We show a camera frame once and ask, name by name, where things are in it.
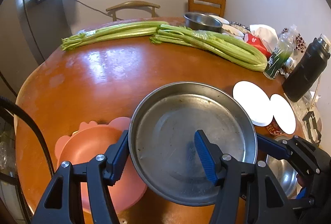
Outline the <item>grey refrigerator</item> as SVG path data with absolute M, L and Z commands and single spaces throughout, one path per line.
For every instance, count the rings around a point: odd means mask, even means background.
M 1 95 L 15 100 L 26 78 L 69 35 L 62 0 L 1 0 Z

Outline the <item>clear green-label bottle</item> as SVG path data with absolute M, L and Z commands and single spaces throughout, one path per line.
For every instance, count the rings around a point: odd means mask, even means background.
M 296 47 L 295 40 L 297 35 L 298 30 L 296 25 L 292 25 L 289 27 L 287 32 L 280 35 L 276 48 L 273 50 L 272 55 L 268 60 L 266 69 L 263 72 L 267 78 L 276 78 L 279 70 L 291 56 Z

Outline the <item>right celery bunch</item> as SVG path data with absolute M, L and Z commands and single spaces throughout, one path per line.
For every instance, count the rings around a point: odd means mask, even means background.
M 252 71 L 263 72 L 267 66 L 266 56 L 256 47 L 218 32 L 163 24 L 150 40 L 153 43 L 173 43 L 205 50 Z

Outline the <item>steel bowl near edge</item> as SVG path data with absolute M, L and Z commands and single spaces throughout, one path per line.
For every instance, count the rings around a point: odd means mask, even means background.
M 277 160 L 270 155 L 266 156 L 265 161 L 277 178 L 287 198 L 294 199 L 300 187 L 297 183 L 296 170 L 286 160 Z

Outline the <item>black thermos flask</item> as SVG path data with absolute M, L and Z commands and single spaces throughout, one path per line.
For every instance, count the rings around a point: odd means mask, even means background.
M 314 38 L 303 57 L 282 84 L 285 95 L 297 102 L 324 71 L 330 58 L 330 40 L 321 34 Z

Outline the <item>steel bowl far side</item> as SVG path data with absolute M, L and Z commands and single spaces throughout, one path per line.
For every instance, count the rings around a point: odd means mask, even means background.
M 197 12 L 187 12 L 183 17 L 185 19 L 185 26 L 193 30 L 213 31 L 219 33 L 222 30 L 223 24 L 210 15 Z

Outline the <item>brown slatted wooden chair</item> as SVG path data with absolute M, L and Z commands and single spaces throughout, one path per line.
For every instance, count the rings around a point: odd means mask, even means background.
M 188 0 L 188 11 L 223 17 L 226 0 Z

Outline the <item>celery bunch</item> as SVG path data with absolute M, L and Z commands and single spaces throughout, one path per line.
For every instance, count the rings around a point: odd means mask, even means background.
M 109 27 L 78 33 L 77 35 L 62 39 L 60 47 L 63 51 L 67 51 L 98 42 L 151 36 L 156 33 L 161 25 L 169 25 L 169 23 L 165 21 L 151 20 L 116 24 Z
M 153 43 L 173 43 L 205 50 L 252 71 L 263 72 L 267 66 L 266 56 L 256 47 L 218 32 L 163 24 L 150 40 Z

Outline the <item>left celery bunch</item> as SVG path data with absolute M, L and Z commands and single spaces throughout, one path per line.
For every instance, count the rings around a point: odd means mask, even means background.
M 169 25 L 169 23 L 165 21 L 151 20 L 116 24 L 109 27 L 78 33 L 77 35 L 62 39 L 60 47 L 63 51 L 67 51 L 98 42 L 151 36 L 156 33 L 161 25 Z

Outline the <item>white dish behind bowl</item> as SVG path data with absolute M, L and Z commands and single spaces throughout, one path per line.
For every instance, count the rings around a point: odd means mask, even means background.
M 244 34 L 236 29 L 235 27 L 231 26 L 229 21 L 227 21 L 226 19 L 219 17 L 217 15 L 214 14 L 209 14 L 210 17 L 213 17 L 214 19 L 216 19 L 217 21 L 222 23 L 222 28 L 221 28 L 221 33 L 226 34 L 226 35 L 230 35 L 232 37 L 235 37 L 237 39 L 244 39 Z

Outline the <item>red cup white lid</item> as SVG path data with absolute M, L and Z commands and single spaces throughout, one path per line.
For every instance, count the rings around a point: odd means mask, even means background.
M 296 117 L 290 104 L 279 94 L 273 94 L 270 103 L 273 119 L 265 129 L 271 135 L 293 134 L 296 130 Z
M 273 113 L 270 99 L 256 84 L 240 81 L 234 85 L 232 94 L 254 125 L 263 127 L 272 122 Z

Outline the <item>curved-back wooden chair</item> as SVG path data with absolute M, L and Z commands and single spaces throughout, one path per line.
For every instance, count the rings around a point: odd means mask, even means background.
M 115 22 L 115 21 L 123 20 L 121 18 L 118 18 L 116 14 L 116 12 L 120 10 L 126 10 L 126 9 L 143 10 L 150 13 L 152 18 L 155 18 L 157 16 L 156 10 L 160 8 L 161 8 L 160 5 L 152 2 L 133 0 L 133 1 L 122 2 L 120 4 L 106 8 L 106 13 L 109 14 L 110 17 Z

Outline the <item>round steel pan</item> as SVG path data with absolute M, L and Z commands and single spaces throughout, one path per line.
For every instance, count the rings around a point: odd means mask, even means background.
M 214 204 L 218 193 L 195 149 L 198 130 L 223 153 L 256 162 L 257 137 L 248 114 L 230 95 L 207 84 L 176 82 L 154 90 L 137 106 L 128 131 L 141 179 L 156 194 L 184 206 Z

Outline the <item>red tissue box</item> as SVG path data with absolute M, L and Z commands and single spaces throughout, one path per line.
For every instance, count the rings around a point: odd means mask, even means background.
M 263 55 L 266 56 L 267 59 L 269 59 L 272 55 L 268 48 L 263 44 L 262 40 L 253 36 L 251 33 L 245 33 L 244 41 L 257 48 Z

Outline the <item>pink animal-shaped bowl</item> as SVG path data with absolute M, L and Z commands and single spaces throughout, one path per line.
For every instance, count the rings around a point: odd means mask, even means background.
M 57 166 L 63 161 L 69 161 L 73 165 L 88 162 L 104 153 L 128 129 L 130 121 L 129 117 L 118 117 L 108 124 L 82 122 L 78 131 L 57 140 L 54 149 Z M 131 158 L 128 158 L 120 180 L 108 189 L 114 209 L 120 213 L 136 204 L 145 194 L 147 186 L 136 172 Z

